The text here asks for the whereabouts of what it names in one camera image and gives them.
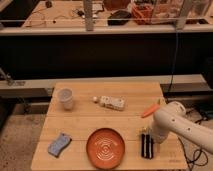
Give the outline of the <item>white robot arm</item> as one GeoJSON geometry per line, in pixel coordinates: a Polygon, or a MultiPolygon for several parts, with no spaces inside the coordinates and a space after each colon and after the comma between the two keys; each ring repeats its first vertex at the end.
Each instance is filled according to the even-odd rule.
{"type": "Polygon", "coordinates": [[[184,118],[186,108],[182,103],[173,101],[162,106],[156,105],[149,108],[148,112],[152,120],[142,132],[148,133],[155,143],[162,144],[173,132],[213,155],[213,129],[184,118]]]}

